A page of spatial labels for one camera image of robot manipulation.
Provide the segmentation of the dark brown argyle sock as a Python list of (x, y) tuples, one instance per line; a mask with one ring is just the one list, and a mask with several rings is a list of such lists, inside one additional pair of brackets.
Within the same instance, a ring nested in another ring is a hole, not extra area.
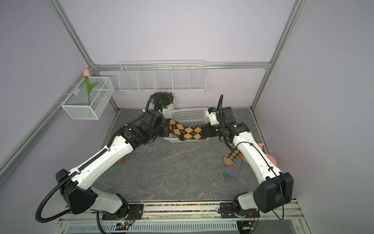
[(182, 129), (181, 135), (178, 137), (181, 141), (186, 140), (205, 140), (207, 139), (206, 125), (199, 125), (195, 127), (186, 127)]
[(185, 141), (193, 138), (192, 129), (182, 125), (175, 120), (167, 119), (169, 123), (169, 133), (175, 135), (180, 141)]

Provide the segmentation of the white plastic perforated basket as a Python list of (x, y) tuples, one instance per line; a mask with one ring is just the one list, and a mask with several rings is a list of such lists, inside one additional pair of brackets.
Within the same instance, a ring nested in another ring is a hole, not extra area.
[(188, 127), (195, 127), (209, 123), (209, 118), (206, 115), (207, 110), (208, 107), (167, 110), (164, 117)]

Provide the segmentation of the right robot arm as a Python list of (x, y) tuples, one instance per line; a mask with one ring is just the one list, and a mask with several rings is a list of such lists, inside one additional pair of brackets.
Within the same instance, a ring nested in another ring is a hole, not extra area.
[(250, 129), (244, 122), (238, 122), (231, 107), (223, 107), (221, 95), (216, 108), (211, 110), (216, 119), (207, 125), (207, 135), (218, 137), (230, 150), (239, 150), (258, 181), (254, 192), (246, 192), (233, 199), (233, 212), (244, 217), (252, 210), (262, 213), (274, 212), (292, 200), (294, 179), (290, 173), (283, 173), (257, 144)]

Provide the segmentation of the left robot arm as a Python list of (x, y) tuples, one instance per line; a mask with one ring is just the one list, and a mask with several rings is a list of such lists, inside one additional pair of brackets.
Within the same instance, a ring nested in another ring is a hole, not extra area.
[[(70, 171), (62, 169), (56, 174), (57, 186), (46, 195), (36, 210), (37, 222), (47, 223), (69, 212), (80, 214), (87, 210), (109, 213), (117, 219), (125, 219), (130, 215), (129, 204), (123, 196), (97, 190), (93, 183), (139, 146), (168, 134), (168, 122), (163, 114), (156, 107), (149, 108), (151, 103), (158, 103), (161, 95), (160, 92), (151, 95), (143, 114), (119, 128), (98, 153)], [(42, 217), (44, 207), (57, 191), (64, 197), (69, 209), (51, 217)]]

